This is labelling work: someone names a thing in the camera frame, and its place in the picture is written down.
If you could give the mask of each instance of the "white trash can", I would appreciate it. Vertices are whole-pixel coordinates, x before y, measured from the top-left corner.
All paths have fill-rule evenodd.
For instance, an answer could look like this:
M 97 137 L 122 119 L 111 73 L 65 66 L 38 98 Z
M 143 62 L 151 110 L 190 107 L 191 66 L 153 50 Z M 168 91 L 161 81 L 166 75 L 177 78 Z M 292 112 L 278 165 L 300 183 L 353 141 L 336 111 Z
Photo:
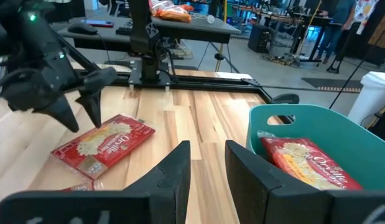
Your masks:
M 363 88 L 348 114 L 348 119 L 366 126 L 374 118 L 371 115 L 385 106 L 385 73 L 369 72 L 364 75 L 361 83 Z

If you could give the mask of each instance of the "teal plastic bin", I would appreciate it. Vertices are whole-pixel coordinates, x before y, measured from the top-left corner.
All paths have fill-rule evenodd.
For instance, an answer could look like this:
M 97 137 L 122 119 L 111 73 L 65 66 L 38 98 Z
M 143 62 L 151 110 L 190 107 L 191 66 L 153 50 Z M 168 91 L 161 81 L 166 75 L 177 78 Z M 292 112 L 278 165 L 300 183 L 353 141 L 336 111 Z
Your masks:
M 366 190 L 385 189 L 385 141 L 345 116 L 314 105 L 260 105 L 251 109 L 246 147 L 267 157 L 257 136 L 309 138 Z M 291 124 L 269 125 L 271 116 L 292 115 Z

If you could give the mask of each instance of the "green led light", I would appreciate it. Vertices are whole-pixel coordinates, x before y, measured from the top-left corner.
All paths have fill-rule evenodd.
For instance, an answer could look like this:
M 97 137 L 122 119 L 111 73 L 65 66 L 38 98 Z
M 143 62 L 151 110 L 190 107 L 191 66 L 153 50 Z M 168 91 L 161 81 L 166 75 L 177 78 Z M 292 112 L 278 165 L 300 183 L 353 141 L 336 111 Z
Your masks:
M 30 19 L 30 21 L 35 21 L 36 20 L 36 15 L 30 15 L 29 19 Z

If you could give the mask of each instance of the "wooden table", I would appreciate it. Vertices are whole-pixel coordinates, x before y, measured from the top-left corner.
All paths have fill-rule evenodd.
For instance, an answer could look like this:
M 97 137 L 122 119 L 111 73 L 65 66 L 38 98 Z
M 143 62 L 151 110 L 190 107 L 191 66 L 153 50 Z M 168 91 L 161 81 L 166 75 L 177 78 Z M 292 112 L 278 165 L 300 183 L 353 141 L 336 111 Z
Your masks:
M 128 68 L 115 66 L 126 72 Z M 249 78 L 235 73 L 179 70 L 180 75 Z M 22 190 L 59 190 L 84 182 L 49 152 L 93 128 L 77 92 L 67 98 L 80 131 L 72 133 L 42 114 L 12 112 L 0 99 L 0 200 Z M 120 190 L 142 177 L 179 142 L 191 143 L 191 186 L 187 223 L 238 223 L 225 173 L 225 140 L 246 144 L 249 110 L 264 104 L 257 94 L 189 90 L 104 88 L 101 116 L 105 121 L 125 113 L 157 131 L 100 178 L 105 190 Z

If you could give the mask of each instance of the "person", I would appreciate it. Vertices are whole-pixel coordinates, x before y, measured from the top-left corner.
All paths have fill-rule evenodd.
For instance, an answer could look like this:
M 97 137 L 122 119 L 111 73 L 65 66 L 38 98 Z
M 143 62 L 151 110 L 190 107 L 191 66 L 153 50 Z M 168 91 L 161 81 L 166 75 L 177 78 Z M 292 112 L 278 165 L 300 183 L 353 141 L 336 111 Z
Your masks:
M 328 63 L 330 56 L 332 55 L 332 53 L 334 53 L 336 49 L 336 45 L 341 35 L 341 32 L 343 30 L 347 30 L 348 26 L 354 20 L 355 6 L 356 0 L 339 0 L 338 4 L 336 5 L 335 13 L 333 15 L 329 15 L 328 11 L 322 11 L 320 13 L 321 16 L 332 17 L 332 23 L 342 25 L 341 28 L 340 26 L 328 26 L 325 29 L 323 40 L 319 46 L 316 60 L 321 60 L 322 54 L 326 50 L 327 53 L 322 63 Z

